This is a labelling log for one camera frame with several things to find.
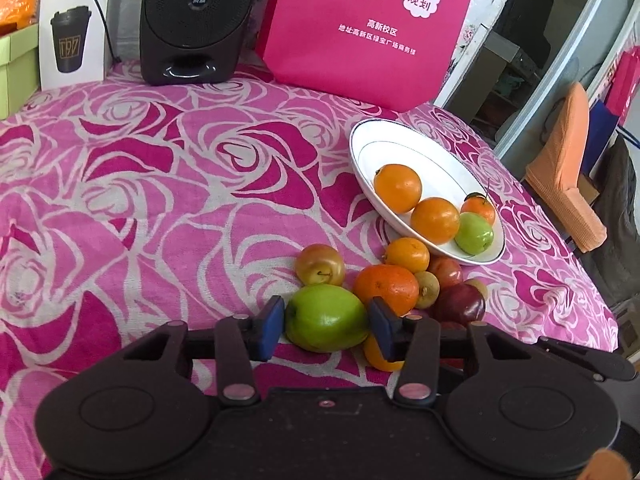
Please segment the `yellow orange small citrus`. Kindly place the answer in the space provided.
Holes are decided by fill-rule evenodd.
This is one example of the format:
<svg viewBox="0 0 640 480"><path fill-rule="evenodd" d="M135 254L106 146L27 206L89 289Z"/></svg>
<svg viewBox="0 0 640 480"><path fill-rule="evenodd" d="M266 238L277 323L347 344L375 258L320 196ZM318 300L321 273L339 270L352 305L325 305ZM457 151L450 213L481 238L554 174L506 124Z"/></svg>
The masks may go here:
<svg viewBox="0 0 640 480"><path fill-rule="evenodd" d="M402 361L390 362L384 358L373 334L367 336L367 339L363 341L362 351L368 363L381 372L397 372L404 366L404 362Z"/></svg>

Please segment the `orange mandarin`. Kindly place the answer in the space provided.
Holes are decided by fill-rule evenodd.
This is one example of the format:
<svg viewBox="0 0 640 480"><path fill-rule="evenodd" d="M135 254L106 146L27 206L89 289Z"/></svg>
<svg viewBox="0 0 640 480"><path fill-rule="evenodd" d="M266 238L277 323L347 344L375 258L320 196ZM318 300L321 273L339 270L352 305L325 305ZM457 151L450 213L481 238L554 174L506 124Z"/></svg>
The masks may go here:
<svg viewBox="0 0 640 480"><path fill-rule="evenodd" d="M357 275L352 292L366 306L380 297L398 316L403 316L416 306L420 287L414 275L402 266L374 264Z"/></svg>

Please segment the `dark red plum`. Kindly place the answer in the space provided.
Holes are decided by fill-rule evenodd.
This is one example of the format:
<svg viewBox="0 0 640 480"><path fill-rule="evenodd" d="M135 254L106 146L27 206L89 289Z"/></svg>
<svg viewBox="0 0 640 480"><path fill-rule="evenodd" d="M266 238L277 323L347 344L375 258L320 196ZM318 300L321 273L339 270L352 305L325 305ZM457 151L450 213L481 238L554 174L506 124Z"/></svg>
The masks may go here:
<svg viewBox="0 0 640 480"><path fill-rule="evenodd" d="M489 292L487 286L478 278L470 278L464 282L465 285L473 286L478 292L483 296L484 300L487 301L489 298Z"/></svg>
<svg viewBox="0 0 640 480"><path fill-rule="evenodd" d="M439 293L434 304L427 313L441 323L457 323L468 326L481 321L486 311L486 301L480 291L473 285L460 283L445 288Z"/></svg>

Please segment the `red tomato-like fruit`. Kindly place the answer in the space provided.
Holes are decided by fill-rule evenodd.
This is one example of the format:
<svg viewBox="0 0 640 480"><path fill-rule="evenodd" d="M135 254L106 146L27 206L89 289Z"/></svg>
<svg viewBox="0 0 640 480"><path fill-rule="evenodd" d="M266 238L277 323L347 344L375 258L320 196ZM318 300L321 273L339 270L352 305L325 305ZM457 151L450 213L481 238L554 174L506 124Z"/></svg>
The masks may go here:
<svg viewBox="0 0 640 480"><path fill-rule="evenodd" d="M434 257L427 271L435 275L441 289L450 288L463 282L460 264L448 257Z"/></svg>

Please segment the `large green apple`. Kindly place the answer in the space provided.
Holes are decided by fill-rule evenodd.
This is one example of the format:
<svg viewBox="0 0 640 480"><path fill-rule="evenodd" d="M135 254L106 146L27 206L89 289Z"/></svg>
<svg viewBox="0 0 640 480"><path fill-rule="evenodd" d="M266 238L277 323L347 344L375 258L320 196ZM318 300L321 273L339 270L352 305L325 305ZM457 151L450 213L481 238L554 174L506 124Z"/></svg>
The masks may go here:
<svg viewBox="0 0 640 480"><path fill-rule="evenodd" d="M341 286L304 286L288 300L285 335L292 344L316 353L331 353L358 346L367 339L367 308Z"/></svg>

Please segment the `orange tangerine with stem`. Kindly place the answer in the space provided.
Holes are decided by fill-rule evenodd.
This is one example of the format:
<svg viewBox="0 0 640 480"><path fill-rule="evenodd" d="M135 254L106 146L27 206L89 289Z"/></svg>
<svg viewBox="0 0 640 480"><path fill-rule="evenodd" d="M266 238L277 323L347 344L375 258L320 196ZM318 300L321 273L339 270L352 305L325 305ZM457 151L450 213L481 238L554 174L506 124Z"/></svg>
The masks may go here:
<svg viewBox="0 0 640 480"><path fill-rule="evenodd" d="M484 218L491 226L495 224L497 213L495 206L489 199L489 193L485 191L475 191L468 194L460 208L460 212L470 212L478 214Z"/></svg>

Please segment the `large orange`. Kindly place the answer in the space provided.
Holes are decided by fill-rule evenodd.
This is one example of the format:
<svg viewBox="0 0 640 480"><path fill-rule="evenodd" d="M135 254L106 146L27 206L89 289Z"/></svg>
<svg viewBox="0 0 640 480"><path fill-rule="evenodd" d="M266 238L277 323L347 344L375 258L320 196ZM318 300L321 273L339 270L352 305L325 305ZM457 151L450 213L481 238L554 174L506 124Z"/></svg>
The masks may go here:
<svg viewBox="0 0 640 480"><path fill-rule="evenodd" d="M388 164L380 168L375 173L373 187L378 198L395 214L412 211L422 196L419 175L401 164Z"/></svg>

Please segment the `green apple in plate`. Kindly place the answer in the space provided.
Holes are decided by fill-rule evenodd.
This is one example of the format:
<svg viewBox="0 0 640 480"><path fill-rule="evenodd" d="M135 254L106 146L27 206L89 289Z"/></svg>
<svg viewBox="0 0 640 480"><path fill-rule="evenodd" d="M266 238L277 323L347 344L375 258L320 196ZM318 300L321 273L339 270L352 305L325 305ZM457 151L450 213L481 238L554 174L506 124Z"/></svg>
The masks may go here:
<svg viewBox="0 0 640 480"><path fill-rule="evenodd" d="M474 212L462 212L459 220L460 226L454 237L458 247L472 256L486 252L495 236L491 224Z"/></svg>

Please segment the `small orange in plate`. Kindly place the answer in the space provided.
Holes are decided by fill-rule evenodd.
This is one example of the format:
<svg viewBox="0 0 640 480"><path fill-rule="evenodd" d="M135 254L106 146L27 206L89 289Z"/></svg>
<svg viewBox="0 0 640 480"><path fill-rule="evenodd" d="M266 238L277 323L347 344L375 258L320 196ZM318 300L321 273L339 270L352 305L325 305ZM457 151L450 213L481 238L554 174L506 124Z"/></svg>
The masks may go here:
<svg viewBox="0 0 640 480"><path fill-rule="evenodd" d="M460 212L454 204L441 197L421 200L410 216L410 226L432 244L442 245L453 240L460 228Z"/></svg>

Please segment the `pink rose tablecloth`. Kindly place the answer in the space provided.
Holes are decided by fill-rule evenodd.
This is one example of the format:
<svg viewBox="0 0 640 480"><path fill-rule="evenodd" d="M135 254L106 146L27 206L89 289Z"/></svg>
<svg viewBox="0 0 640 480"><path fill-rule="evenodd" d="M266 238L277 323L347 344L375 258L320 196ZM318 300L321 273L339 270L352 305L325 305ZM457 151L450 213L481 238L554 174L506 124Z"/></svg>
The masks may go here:
<svg viewBox="0 0 640 480"><path fill-rule="evenodd" d="M150 87L137 64L36 93L1 125L1 474L50 467L35 411L63 380L156 326L193 328L296 291L297 254L334 247L354 278L393 230L349 162L352 126L388 118L454 154L506 233L487 321L616 349L612 312L544 211L460 119L281 86L246 66L218 86Z"/></svg>

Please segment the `orange covered chair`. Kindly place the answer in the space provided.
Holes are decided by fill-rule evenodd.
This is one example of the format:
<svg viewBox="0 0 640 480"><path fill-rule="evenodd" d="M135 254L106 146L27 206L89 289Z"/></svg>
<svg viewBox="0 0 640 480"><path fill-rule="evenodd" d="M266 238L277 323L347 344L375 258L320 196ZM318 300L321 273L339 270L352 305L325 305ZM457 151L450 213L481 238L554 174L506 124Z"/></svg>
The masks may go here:
<svg viewBox="0 0 640 480"><path fill-rule="evenodd" d="M580 82L574 82L567 91L547 143L526 166L524 177L581 252L591 252L608 237L605 225L578 188L589 112L587 92Z"/></svg>

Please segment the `magenta non-woven tote bag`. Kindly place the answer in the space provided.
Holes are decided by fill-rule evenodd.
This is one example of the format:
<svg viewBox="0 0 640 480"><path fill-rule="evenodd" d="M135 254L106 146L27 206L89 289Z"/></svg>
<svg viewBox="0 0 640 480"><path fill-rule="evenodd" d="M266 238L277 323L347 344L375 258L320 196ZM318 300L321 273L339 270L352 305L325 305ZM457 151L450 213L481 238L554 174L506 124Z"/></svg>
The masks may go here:
<svg viewBox="0 0 640 480"><path fill-rule="evenodd" d="M269 0L256 50L282 84L405 112L434 100L471 0Z"/></svg>

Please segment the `black portable speaker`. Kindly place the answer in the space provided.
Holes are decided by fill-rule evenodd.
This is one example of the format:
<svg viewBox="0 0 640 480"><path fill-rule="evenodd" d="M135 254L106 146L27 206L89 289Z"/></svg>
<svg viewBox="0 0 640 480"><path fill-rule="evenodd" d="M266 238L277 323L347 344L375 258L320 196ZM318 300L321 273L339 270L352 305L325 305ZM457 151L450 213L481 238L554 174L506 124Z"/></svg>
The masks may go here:
<svg viewBox="0 0 640 480"><path fill-rule="evenodd" d="M141 0L140 67L152 86L231 78L254 0Z"/></svg>

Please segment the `white coffee cup box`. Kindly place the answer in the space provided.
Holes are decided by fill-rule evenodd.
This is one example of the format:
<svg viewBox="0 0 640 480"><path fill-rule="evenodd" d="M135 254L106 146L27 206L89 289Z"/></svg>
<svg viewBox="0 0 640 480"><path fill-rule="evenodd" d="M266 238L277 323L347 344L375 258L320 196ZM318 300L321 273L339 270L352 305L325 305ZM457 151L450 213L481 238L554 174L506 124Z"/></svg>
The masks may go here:
<svg viewBox="0 0 640 480"><path fill-rule="evenodd" d="M40 0L40 87L105 78L117 58L120 0Z"/></svg>

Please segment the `light green cardboard box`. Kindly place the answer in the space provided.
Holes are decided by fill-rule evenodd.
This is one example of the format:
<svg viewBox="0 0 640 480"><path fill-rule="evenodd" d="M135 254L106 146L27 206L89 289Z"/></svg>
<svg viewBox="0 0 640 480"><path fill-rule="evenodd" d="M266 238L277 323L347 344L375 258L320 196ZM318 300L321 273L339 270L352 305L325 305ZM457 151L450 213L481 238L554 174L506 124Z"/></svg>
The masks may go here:
<svg viewBox="0 0 640 480"><path fill-rule="evenodd" d="M37 24L1 37L0 118L15 114L38 90Z"/></svg>

